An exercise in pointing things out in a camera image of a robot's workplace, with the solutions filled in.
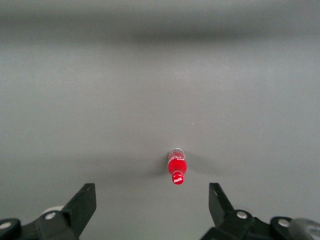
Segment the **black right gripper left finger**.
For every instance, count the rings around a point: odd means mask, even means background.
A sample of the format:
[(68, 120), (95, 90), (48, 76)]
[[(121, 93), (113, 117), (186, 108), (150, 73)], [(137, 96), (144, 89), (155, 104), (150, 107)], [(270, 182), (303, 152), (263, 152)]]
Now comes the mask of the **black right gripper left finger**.
[(96, 211), (96, 186), (86, 183), (60, 210), (48, 210), (22, 225), (18, 218), (0, 220), (2, 240), (78, 240)]

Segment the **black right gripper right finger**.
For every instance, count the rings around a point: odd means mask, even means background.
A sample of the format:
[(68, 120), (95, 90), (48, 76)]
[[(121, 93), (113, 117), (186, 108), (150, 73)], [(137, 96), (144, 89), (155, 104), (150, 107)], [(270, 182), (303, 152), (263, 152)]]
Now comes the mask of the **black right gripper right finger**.
[(214, 226), (202, 240), (318, 240), (320, 224), (306, 218), (274, 216), (269, 223), (235, 209), (219, 183), (210, 183), (208, 208)]

